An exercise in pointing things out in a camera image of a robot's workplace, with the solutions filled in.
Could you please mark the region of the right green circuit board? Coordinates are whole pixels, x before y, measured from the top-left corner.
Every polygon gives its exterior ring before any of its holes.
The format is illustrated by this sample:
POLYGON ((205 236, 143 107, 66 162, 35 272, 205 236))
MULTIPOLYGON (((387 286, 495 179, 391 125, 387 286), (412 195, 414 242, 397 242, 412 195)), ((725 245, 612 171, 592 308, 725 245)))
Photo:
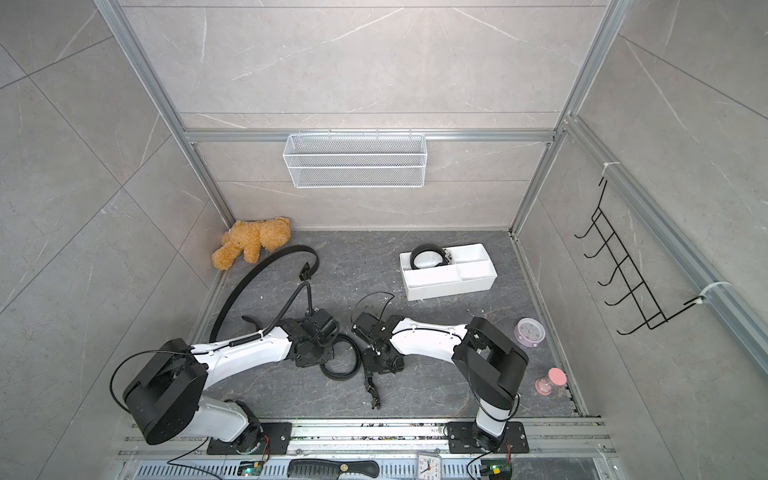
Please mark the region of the right green circuit board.
POLYGON ((479 476, 486 480, 511 480, 513 467, 510 463, 483 460, 479 467, 479 476))

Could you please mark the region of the black comb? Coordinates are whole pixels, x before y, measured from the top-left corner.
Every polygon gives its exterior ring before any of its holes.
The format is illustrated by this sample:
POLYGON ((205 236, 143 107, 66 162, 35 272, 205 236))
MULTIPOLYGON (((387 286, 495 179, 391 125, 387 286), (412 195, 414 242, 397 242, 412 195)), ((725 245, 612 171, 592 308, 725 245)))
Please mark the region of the black comb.
POLYGON ((338 479, 344 474, 378 478, 380 467, 374 460, 294 459, 289 462, 286 471, 288 478, 302 479, 338 479))

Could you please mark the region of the left green circuit board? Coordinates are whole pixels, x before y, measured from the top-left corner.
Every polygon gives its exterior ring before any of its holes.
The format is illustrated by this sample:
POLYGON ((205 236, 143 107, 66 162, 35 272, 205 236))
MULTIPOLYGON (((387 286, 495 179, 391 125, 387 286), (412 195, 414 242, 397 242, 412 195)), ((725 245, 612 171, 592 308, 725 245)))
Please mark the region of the left green circuit board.
POLYGON ((238 465, 237 475, 241 477, 258 477, 264 469, 264 461, 241 461, 238 465))

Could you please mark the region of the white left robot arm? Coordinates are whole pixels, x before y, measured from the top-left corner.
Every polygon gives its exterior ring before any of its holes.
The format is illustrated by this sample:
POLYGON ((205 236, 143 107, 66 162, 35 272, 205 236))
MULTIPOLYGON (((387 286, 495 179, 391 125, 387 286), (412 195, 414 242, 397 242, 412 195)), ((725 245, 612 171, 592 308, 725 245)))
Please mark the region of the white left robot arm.
POLYGON ((149 445, 201 436, 248 454, 263 438, 256 415, 240 400, 221 401, 204 391, 240 372, 286 359, 299 368, 322 365, 333 358, 338 334, 338 322, 318 309, 301 319, 282 319, 268 333, 196 345, 170 340, 125 388, 124 406, 149 445))

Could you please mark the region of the white compartment storage tray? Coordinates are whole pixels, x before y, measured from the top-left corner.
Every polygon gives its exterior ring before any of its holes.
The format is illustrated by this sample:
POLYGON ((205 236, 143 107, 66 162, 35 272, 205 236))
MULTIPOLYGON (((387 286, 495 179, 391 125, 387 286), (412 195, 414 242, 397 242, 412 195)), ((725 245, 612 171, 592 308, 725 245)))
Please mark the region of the white compartment storage tray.
POLYGON ((412 251, 399 255, 403 284, 409 301, 487 291, 492 287, 497 272, 482 244, 443 248, 450 252, 452 262, 436 268, 412 270, 409 263, 412 251))

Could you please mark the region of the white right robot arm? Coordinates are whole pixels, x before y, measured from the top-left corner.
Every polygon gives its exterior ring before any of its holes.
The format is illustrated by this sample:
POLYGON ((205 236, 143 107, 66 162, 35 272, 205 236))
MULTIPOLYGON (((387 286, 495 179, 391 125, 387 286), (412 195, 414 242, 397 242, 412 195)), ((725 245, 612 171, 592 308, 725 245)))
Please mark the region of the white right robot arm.
POLYGON ((487 451, 503 444, 529 357, 488 320, 475 317, 467 324, 437 325, 400 315, 381 320, 362 313, 352 332, 367 344, 361 358, 375 409, 380 399, 374 374, 403 371, 407 356, 446 361, 462 374, 479 405, 470 437, 487 451))

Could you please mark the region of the small white clock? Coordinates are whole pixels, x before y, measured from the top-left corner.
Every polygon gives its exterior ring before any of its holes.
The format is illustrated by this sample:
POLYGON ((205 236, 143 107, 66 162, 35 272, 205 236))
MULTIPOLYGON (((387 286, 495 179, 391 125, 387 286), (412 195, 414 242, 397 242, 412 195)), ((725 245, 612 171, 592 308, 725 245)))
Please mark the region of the small white clock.
POLYGON ((438 454, 417 454, 417 480, 441 480, 442 459, 438 454))

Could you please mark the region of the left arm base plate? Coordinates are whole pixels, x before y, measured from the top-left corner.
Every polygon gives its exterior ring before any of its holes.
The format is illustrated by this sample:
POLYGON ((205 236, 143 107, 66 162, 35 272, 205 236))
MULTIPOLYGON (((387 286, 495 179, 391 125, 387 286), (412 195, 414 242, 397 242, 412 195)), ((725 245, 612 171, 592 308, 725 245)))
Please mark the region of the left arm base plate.
POLYGON ((290 422, 267 422, 260 425, 258 434, 249 434, 246 443, 239 445, 237 442, 226 443, 221 440, 211 439, 206 453, 208 455, 264 455, 287 453, 291 440, 293 424, 290 422))

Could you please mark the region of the green circuit board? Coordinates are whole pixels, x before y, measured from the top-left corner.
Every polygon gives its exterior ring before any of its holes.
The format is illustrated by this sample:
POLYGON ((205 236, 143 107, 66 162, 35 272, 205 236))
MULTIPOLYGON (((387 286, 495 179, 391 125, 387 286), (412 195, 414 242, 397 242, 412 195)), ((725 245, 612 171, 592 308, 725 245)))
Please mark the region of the green circuit board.
POLYGON ((264 461, 241 461, 238 465, 237 475, 241 477, 258 477, 264 469, 264 461))
POLYGON ((510 463, 483 460, 479 467, 479 476, 486 480, 511 480, 513 467, 510 463))

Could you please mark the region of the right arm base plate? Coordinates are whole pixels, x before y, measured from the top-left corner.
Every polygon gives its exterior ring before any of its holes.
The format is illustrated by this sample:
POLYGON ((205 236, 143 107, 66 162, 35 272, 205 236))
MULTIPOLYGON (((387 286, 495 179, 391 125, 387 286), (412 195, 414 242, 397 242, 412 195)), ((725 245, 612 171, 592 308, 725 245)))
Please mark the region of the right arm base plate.
POLYGON ((494 437, 483 431, 474 422, 449 422, 445 426, 445 436, 452 454, 530 452, 527 435, 521 422, 508 422, 501 437, 494 437))

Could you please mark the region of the black belt with silver buckle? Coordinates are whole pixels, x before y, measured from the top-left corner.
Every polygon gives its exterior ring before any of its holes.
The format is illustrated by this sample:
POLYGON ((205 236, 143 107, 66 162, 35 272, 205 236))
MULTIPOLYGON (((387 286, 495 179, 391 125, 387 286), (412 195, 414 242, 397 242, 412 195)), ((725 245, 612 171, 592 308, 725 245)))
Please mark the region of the black belt with silver buckle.
POLYGON ((409 256, 410 268, 421 270, 450 265, 450 252, 436 244, 426 243, 417 246, 409 256))

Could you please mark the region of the brown teddy bear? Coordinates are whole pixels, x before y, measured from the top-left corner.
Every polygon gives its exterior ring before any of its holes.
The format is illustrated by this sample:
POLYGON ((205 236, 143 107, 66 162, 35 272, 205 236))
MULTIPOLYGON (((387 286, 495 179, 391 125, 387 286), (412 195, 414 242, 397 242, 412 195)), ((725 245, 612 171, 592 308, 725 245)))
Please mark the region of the brown teddy bear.
POLYGON ((291 238, 290 220, 276 217, 263 221, 235 222, 221 238, 221 246, 212 254, 213 266, 226 271, 232 267, 240 254, 249 264, 259 261, 262 249, 273 252, 281 248, 291 238))

